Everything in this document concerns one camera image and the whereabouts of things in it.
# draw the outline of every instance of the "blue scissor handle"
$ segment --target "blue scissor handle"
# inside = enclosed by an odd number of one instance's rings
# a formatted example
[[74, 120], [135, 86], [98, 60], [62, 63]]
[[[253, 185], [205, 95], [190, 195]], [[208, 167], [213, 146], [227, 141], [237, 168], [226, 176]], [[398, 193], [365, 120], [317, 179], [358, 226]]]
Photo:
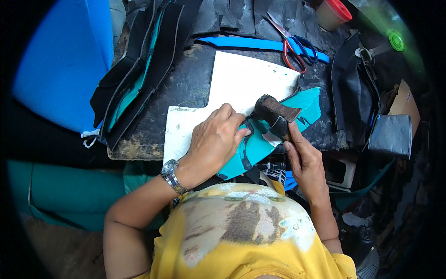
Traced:
[[[310, 64], [315, 64], [318, 61], [318, 53], [316, 52], [316, 48], [307, 39], [293, 35], [291, 37], [287, 37], [287, 41], [294, 52], [299, 53], [300, 51], [298, 50], [301, 49], [302, 56], [307, 58]], [[308, 48], [311, 49], [311, 51], [313, 52], [313, 57], [308, 55], [308, 52], [306, 51], [302, 43], [304, 43]]]

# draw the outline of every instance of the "watch face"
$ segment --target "watch face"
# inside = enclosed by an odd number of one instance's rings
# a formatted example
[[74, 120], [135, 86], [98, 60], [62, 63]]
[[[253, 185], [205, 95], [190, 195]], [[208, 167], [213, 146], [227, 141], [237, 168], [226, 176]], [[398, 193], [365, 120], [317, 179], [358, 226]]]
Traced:
[[170, 172], [173, 169], [173, 163], [175, 162], [175, 160], [169, 160], [167, 161], [164, 165], [163, 168], [161, 168], [161, 173], [162, 174], [166, 174], [168, 172]]

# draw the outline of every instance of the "wooden workbench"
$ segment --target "wooden workbench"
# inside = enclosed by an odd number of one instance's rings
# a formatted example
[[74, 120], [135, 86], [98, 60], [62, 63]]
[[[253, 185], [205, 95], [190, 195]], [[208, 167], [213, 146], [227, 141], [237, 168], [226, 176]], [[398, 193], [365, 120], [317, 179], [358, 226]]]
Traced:
[[[349, 36], [346, 27], [333, 32], [322, 30], [324, 52], [333, 58], [344, 39]], [[143, 117], [129, 140], [121, 139], [116, 148], [108, 150], [114, 160], [162, 160], [167, 109], [171, 105], [202, 108], [207, 105], [216, 49], [212, 46], [195, 44], [178, 59], [156, 94], [152, 97]], [[281, 52], [256, 50], [222, 50], [278, 65], [286, 66]], [[306, 66], [305, 79], [319, 79], [321, 87], [321, 117], [302, 134], [320, 150], [347, 148], [345, 133], [336, 132], [333, 99], [328, 89], [329, 66], [321, 62]]]

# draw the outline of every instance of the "yellow shirt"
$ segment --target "yellow shirt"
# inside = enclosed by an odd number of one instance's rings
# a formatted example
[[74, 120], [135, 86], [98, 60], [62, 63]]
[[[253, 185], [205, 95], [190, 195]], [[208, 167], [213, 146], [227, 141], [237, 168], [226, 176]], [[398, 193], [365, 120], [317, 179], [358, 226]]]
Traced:
[[300, 204], [262, 185], [189, 194], [160, 234], [152, 268], [138, 278], [356, 278], [353, 260], [329, 253]]

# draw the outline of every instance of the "teal fabric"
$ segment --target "teal fabric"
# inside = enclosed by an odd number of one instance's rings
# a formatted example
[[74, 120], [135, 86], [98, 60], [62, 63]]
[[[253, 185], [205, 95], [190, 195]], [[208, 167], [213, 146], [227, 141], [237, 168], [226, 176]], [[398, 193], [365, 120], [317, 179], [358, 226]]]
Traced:
[[[8, 160], [7, 166], [17, 210], [49, 224], [103, 230], [107, 210], [125, 195], [122, 173], [14, 160]], [[158, 214], [147, 229], [158, 229], [163, 223], [162, 215]]]
[[[313, 124], [321, 117], [321, 108], [319, 107], [320, 92], [319, 87], [311, 88], [298, 92], [296, 95], [282, 102], [282, 104], [291, 108], [302, 108], [300, 115], [296, 119], [300, 131], [304, 131], [310, 124]], [[299, 120], [302, 117], [305, 118], [308, 123], [304, 121], [305, 124], [303, 124]], [[231, 179], [246, 172], [242, 163], [242, 158], [245, 156], [245, 153], [250, 164], [253, 166], [268, 156], [275, 148], [262, 136], [262, 134], [266, 134], [270, 131], [271, 128], [269, 127], [269, 124], [266, 121], [258, 120], [255, 117], [250, 118], [248, 121], [254, 128], [254, 133], [249, 137], [246, 146], [243, 141], [240, 143], [236, 154], [218, 172], [217, 175], [222, 179]]]
[[364, 189], [355, 191], [355, 192], [330, 192], [330, 195], [333, 196], [336, 200], [336, 205], [338, 206], [340, 211], [346, 209], [349, 205], [363, 197], [376, 183], [383, 177], [383, 175], [387, 172], [390, 166], [396, 161], [394, 158], [389, 164], [387, 164], [382, 170], [376, 170], [369, 173], [369, 177], [371, 177], [371, 182]]
[[145, 71], [135, 81], [133, 89], [130, 89], [130, 88], [127, 89], [127, 91], [122, 96], [121, 101], [119, 102], [118, 107], [113, 112], [113, 117], [111, 118], [110, 125], [108, 126], [108, 132], [111, 131], [111, 129], [113, 128], [115, 123], [118, 121], [119, 117], [121, 117], [121, 115], [124, 112], [124, 110], [130, 105], [130, 103], [136, 98], [136, 96], [138, 96], [139, 90], [141, 89], [142, 84], [143, 84], [143, 82], [145, 80], [145, 76], [147, 75], [147, 70], [149, 69], [150, 61], [152, 60], [151, 53], [153, 52], [153, 49], [155, 48], [155, 43], [156, 43], [157, 38], [158, 38], [159, 27], [160, 27], [160, 22], [161, 22], [161, 19], [162, 19], [162, 15], [163, 14], [161, 13], [160, 16], [158, 17], [158, 20], [157, 20], [157, 22], [155, 24], [155, 27], [154, 27], [155, 31], [153, 32], [152, 38], [151, 38], [151, 41], [150, 41], [150, 47], [149, 47], [150, 55], [147, 57], [147, 62], [146, 62], [146, 65], [145, 65]]
[[143, 161], [129, 161], [125, 163], [122, 177], [124, 179], [125, 193], [128, 194], [148, 182], [154, 176], [147, 175]]
[[8, 174], [14, 200], [28, 204], [31, 183], [31, 205], [51, 212], [105, 214], [125, 194], [122, 173], [8, 160]]

